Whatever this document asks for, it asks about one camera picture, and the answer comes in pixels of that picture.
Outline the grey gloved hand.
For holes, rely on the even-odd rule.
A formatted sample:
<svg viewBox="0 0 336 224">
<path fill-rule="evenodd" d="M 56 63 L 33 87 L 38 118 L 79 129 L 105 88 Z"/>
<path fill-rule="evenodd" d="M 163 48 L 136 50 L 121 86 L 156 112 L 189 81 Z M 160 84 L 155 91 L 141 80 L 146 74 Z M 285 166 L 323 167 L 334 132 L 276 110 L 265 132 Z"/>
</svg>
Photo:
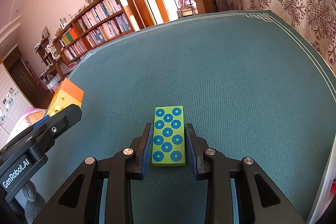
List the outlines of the grey gloved hand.
<svg viewBox="0 0 336 224">
<path fill-rule="evenodd" d="M 30 180 L 22 187 L 23 195 L 26 199 L 25 217 L 27 223 L 33 223 L 41 210 L 45 207 L 45 199 L 37 192 L 34 183 Z"/>
</svg>

